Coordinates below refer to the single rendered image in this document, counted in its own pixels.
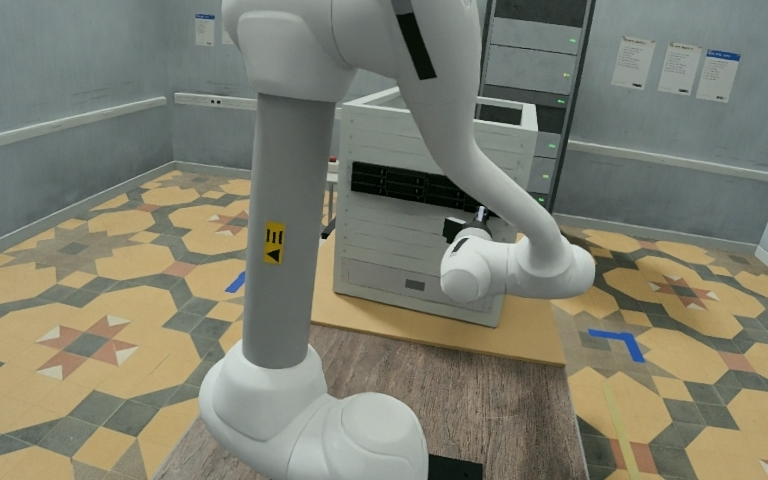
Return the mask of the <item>tan wooden board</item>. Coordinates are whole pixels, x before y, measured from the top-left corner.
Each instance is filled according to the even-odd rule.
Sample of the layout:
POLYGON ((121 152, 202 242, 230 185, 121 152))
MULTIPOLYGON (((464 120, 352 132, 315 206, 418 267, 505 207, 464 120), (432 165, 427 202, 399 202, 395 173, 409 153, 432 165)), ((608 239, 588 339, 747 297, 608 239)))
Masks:
POLYGON ((332 292, 335 229, 318 251, 311 324, 565 367, 551 300, 504 295, 497 328, 332 292))

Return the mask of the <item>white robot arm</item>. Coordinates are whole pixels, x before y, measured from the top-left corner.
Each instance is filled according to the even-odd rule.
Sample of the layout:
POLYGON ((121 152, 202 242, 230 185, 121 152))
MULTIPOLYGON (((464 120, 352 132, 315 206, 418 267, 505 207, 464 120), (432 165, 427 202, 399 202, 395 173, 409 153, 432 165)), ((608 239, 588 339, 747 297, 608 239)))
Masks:
POLYGON ((497 243, 445 218, 450 300, 576 297, 594 260, 474 140, 476 0, 222 0, 222 18, 258 99, 242 339, 201 385, 202 420, 271 480, 428 480, 412 410, 380 393, 330 396, 308 344, 336 102, 358 70, 395 79, 442 172, 524 234, 497 243))

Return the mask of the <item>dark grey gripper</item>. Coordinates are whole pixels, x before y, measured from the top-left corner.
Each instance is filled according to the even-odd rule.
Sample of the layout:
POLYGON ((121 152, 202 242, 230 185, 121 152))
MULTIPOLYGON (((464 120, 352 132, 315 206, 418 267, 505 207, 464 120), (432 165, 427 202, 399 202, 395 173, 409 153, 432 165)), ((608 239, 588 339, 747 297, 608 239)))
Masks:
POLYGON ((489 213, 489 209, 487 209, 487 207, 477 206, 476 207, 477 217, 474 218, 475 221, 473 220, 472 223, 467 224, 462 230, 464 230, 466 228, 470 228, 470 227, 471 228, 482 229, 482 230, 486 231, 491 236, 491 238, 492 238, 492 233, 491 233, 490 229, 486 226, 487 225, 486 221, 489 220, 489 217, 490 217, 490 215, 488 215, 488 213, 489 213), (478 215, 478 213, 479 213, 479 215, 478 215))

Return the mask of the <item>white server rack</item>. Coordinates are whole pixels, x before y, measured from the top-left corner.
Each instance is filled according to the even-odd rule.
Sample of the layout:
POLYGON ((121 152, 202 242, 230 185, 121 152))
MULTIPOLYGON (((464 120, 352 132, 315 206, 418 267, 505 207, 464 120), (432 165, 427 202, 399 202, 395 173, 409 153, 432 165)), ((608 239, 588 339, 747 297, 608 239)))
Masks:
MULTIPOLYGON (((483 154, 526 192, 538 135, 535 105, 484 97, 476 103, 532 114, 523 111, 520 126, 474 119, 473 127, 483 154)), ((445 175, 406 108, 400 91, 342 104, 332 291, 497 328, 504 295, 457 304, 441 287, 451 246, 442 236, 445 218, 467 225, 476 214, 351 191, 354 161, 445 175), (375 106, 393 98, 394 108, 375 106)))

